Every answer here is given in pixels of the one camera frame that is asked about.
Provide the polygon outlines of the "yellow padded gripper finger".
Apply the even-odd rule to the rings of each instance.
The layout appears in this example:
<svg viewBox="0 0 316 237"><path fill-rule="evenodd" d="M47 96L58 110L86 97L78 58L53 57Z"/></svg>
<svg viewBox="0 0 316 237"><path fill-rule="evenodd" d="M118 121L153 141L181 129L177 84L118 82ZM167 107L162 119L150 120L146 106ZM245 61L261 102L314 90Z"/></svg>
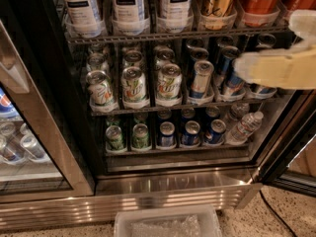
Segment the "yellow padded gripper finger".
<svg viewBox="0 0 316 237"><path fill-rule="evenodd" d="M316 89L316 46L246 52L234 62L247 83L282 89Z"/></svg>
<svg viewBox="0 0 316 237"><path fill-rule="evenodd" d="M316 38L316 11L295 10L289 17L288 27L300 38Z"/></svg>

